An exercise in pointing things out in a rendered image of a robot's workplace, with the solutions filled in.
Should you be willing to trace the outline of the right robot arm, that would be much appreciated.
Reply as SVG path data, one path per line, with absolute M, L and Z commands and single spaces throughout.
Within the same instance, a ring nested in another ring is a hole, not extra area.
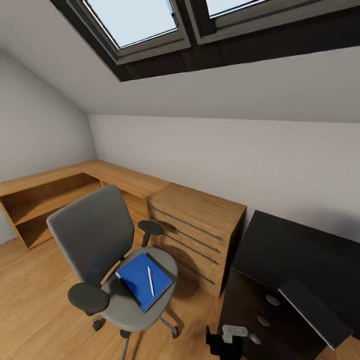
M 208 326 L 206 330 L 206 344 L 210 345 L 212 355 L 220 356 L 220 360 L 240 360 L 242 357 L 240 337 L 248 335 L 245 327 L 222 325 L 223 335 L 211 334 Z

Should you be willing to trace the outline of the folder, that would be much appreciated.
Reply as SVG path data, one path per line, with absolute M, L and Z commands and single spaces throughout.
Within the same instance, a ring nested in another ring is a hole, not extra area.
M 148 267 L 150 268 L 153 294 Z M 133 300 L 145 313 L 172 284 L 172 280 L 144 253 L 115 273 Z

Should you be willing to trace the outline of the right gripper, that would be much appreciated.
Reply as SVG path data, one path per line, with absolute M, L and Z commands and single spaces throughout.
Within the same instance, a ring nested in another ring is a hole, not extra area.
M 220 360 L 223 360 L 224 356 L 229 353 L 235 354 L 238 358 L 242 357 L 242 340 L 240 337 L 233 337 L 232 343 L 225 343 L 221 335 L 211 334 L 208 326 L 206 330 L 206 344 L 210 345 L 212 355 L 220 356 Z

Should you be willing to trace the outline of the notebook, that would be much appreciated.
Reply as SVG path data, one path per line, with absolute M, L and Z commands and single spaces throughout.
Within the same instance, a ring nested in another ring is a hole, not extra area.
M 281 286 L 278 291 L 312 326 L 319 336 L 335 350 L 354 334 L 341 318 L 326 306 L 297 278 Z

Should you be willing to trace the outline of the swivel chair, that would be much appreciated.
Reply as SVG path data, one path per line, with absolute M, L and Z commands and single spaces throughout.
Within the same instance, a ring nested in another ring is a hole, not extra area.
M 81 281 L 70 288 L 68 300 L 89 317 L 100 313 L 92 320 L 96 331 L 102 326 L 102 318 L 120 328 L 120 335 L 126 339 L 121 360 L 126 359 L 131 333 L 145 331 L 157 321 L 171 330 L 174 339 L 178 338 L 178 327 L 161 317 L 177 285 L 178 265 L 168 252 L 147 246 L 151 234 L 162 235 L 164 229 L 153 221 L 141 220 L 137 224 L 145 231 L 141 248 L 125 257 L 133 246 L 135 226 L 115 184 L 104 186 L 68 204 L 50 215 L 46 222 Z M 172 280 L 172 284 L 145 313 L 116 276 L 116 272 L 142 253 Z M 106 282 L 101 284 L 119 261 Z

